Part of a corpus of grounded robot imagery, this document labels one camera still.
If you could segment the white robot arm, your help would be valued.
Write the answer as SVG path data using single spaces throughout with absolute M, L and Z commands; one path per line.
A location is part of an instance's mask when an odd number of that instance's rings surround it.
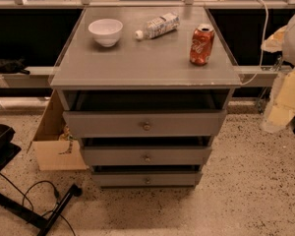
M 288 24 L 277 30 L 263 44 L 267 52 L 281 51 L 282 60 L 294 66 L 288 74 L 278 73 L 265 108 L 262 128 L 276 133 L 288 125 L 295 134 L 295 14 Z

